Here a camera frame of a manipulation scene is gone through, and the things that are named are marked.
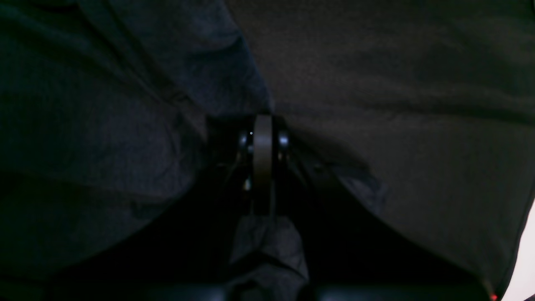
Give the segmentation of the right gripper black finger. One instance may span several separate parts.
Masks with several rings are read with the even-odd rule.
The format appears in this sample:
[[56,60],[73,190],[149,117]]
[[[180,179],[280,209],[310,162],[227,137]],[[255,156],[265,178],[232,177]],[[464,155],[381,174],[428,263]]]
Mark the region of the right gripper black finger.
[[273,175],[273,119],[258,115],[253,128],[253,207],[259,215],[271,214]]

